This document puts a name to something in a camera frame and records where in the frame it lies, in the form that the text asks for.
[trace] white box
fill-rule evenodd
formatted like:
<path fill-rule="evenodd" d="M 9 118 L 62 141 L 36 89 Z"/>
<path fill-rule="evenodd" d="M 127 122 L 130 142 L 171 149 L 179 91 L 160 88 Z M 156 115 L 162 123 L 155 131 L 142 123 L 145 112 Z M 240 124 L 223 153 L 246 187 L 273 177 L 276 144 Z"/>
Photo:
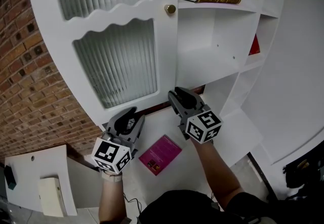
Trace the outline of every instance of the white box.
<path fill-rule="evenodd" d="M 38 192 L 43 214 L 52 217 L 64 217 L 66 211 L 58 178 L 38 180 Z"/>
<path fill-rule="evenodd" d="M 132 159 L 129 147 L 101 138 L 97 138 L 91 157 L 100 168 L 113 173 L 120 173 Z"/>
<path fill-rule="evenodd" d="M 217 136 L 223 122 L 211 110 L 189 117 L 186 133 L 200 144 Z"/>

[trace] wrist strap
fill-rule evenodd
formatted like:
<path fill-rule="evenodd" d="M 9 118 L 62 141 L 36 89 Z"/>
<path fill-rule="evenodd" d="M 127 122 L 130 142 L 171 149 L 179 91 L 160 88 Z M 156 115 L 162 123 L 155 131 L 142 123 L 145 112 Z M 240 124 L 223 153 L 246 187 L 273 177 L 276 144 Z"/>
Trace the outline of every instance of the wrist strap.
<path fill-rule="evenodd" d="M 123 179 L 123 174 L 120 173 L 119 175 L 112 175 L 103 170 L 101 172 L 101 177 L 109 182 L 120 182 Z"/>

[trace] black shirt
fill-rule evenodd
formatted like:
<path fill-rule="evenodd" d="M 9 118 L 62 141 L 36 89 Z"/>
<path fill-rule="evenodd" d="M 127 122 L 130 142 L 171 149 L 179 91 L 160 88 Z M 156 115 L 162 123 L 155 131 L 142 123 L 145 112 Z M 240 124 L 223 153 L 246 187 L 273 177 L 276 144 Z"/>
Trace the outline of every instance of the black shirt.
<path fill-rule="evenodd" d="M 309 223 L 306 202 L 277 201 L 268 204 L 248 193 L 239 193 L 226 211 L 213 207 L 214 202 L 194 191 L 169 191 L 149 204 L 139 215 L 140 224 L 179 223 L 259 223 L 263 217 L 280 223 Z"/>

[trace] person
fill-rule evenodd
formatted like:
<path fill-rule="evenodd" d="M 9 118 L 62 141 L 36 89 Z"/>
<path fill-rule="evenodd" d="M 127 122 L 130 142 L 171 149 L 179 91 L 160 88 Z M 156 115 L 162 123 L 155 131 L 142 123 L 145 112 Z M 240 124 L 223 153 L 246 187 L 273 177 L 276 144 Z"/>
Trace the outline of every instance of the person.
<path fill-rule="evenodd" d="M 211 142 L 192 140 L 208 184 L 220 211 L 209 197 L 194 191 L 169 191 L 149 204 L 138 217 L 138 224 L 154 223 L 308 223 L 305 218 L 289 215 L 305 210 L 290 201 L 271 205 L 245 193 L 236 176 L 225 164 Z M 100 224 L 129 223 L 124 200 L 123 181 L 105 181 L 99 207 Z"/>

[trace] white wall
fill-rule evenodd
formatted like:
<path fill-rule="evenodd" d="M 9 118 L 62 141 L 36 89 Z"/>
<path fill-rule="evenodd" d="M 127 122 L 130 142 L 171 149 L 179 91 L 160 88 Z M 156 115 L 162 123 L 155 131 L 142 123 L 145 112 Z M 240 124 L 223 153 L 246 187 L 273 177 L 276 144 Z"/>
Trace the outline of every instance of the white wall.
<path fill-rule="evenodd" d="M 285 0 L 270 54 L 242 108 L 263 134 L 271 163 L 323 127 L 324 0 Z"/>

